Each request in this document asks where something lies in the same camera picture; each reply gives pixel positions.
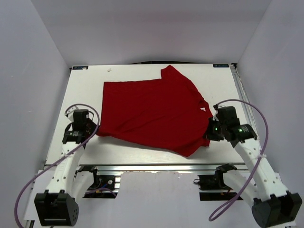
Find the red t-shirt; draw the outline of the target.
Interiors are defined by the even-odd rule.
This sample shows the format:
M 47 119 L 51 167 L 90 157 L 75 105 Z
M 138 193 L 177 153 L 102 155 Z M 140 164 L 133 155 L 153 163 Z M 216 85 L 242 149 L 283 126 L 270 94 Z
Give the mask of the red t-shirt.
M 159 79 L 105 82 L 97 135 L 188 157 L 209 146 L 204 135 L 211 116 L 192 81 L 167 66 Z

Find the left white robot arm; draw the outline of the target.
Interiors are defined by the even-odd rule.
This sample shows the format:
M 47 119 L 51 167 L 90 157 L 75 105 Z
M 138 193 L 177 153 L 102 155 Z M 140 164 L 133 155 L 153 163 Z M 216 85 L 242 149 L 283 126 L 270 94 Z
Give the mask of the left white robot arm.
M 78 201 L 89 188 L 100 185 L 100 177 L 89 171 L 77 172 L 79 161 L 89 140 L 96 134 L 98 124 L 90 118 L 87 109 L 66 111 L 71 123 L 65 128 L 60 159 L 43 193 L 34 199 L 38 219 L 43 227 L 73 227 L 79 216 Z

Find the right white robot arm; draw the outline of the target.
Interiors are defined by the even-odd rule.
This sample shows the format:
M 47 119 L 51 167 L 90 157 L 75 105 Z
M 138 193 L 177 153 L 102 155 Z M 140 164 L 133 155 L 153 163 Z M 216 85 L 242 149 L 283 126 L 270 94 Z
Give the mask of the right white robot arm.
M 216 114 L 209 119 L 206 138 L 211 141 L 226 140 L 240 155 L 250 172 L 245 178 L 236 166 L 218 166 L 214 174 L 219 189 L 230 188 L 251 208 L 255 222 L 269 228 L 295 220 L 302 205 L 298 193 L 291 193 L 276 176 L 264 155 L 257 134 L 249 124 L 240 124 L 233 106 L 214 106 Z

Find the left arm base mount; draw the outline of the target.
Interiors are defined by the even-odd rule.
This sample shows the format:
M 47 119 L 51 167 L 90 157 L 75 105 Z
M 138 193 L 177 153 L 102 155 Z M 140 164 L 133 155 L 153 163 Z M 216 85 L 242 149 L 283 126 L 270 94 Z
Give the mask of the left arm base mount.
M 83 198 L 89 199 L 115 199 L 118 194 L 119 183 L 118 176 L 114 174 L 106 174 L 104 171 L 98 169 L 97 166 L 81 166 L 76 170 L 75 177 L 79 173 L 84 174 L 88 172 L 93 177 L 93 183 L 85 192 Z

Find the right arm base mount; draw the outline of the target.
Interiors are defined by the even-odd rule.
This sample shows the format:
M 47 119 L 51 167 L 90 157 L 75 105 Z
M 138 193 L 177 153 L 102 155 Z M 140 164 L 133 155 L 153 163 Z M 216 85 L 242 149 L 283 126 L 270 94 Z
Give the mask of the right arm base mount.
M 214 174 L 198 175 L 193 184 L 199 187 L 200 201 L 228 201 L 237 195 L 223 180 L 223 174 L 228 171 L 236 171 L 232 164 L 218 166 Z

